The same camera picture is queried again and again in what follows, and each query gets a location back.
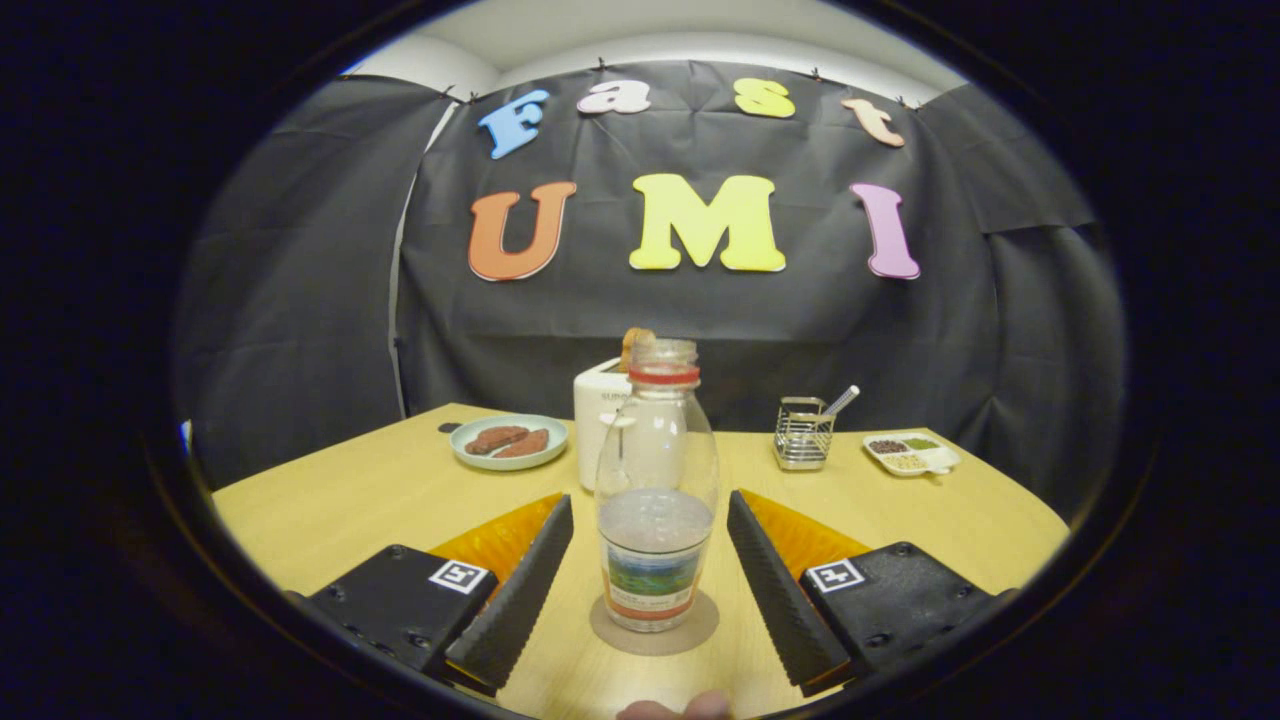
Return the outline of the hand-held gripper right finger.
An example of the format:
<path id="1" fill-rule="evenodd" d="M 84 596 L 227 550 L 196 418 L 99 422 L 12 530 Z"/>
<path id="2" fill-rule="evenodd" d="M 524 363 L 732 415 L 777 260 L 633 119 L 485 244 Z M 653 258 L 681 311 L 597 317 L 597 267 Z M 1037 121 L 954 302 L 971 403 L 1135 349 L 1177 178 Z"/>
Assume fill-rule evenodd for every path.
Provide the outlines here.
<path id="1" fill-rule="evenodd" d="M 919 546 L 869 550 L 746 489 L 727 530 L 790 683 L 806 697 L 884 674 L 1012 594 L 983 591 Z"/>

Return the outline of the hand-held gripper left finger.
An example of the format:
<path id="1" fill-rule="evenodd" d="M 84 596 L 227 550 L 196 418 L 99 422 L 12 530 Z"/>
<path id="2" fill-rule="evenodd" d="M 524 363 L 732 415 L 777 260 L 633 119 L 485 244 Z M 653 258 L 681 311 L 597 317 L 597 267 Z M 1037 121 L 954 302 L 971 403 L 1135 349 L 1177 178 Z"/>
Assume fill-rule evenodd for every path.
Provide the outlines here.
<path id="1" fill-rule="evenodd" d="M 493 697 L 506 687 L 573 536 L 548 495 L 421 551 L 389 544 L 291 601 L 348 644 Z"/>

